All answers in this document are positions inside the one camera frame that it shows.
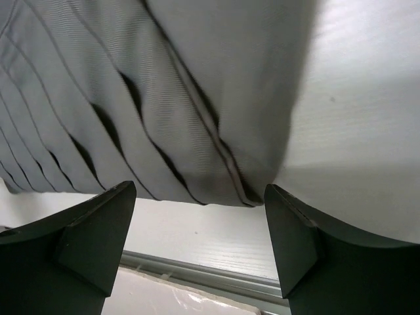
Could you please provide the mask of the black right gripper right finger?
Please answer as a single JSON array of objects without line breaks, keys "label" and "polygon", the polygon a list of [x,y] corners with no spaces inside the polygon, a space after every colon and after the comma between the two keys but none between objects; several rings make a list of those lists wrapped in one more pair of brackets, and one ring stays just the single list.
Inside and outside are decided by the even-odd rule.
[{"label": "black right gripper right finger", "polygon": [[292,314],[418,314],[419,246],[327,215],[275,184],[264,206]]}]

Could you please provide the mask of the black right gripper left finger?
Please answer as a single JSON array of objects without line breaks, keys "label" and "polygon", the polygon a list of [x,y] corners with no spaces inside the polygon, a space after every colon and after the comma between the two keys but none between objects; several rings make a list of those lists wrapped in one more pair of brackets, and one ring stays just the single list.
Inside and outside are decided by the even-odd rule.
[{"label": "black right gripper left finger", "polygon": [[125,181],[1,232],[2,314],[100,314],[112,294],[136,201]]}]

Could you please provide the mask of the grey pleated skirt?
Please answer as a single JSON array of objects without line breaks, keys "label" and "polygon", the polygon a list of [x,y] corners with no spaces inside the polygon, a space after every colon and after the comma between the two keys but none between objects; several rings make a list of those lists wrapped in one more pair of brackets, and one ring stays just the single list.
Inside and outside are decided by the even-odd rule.
[{"label": "grey pleated skirt", "polygon": [[284,161],[315,1],[2,1],[13,194],[254,207]]}]

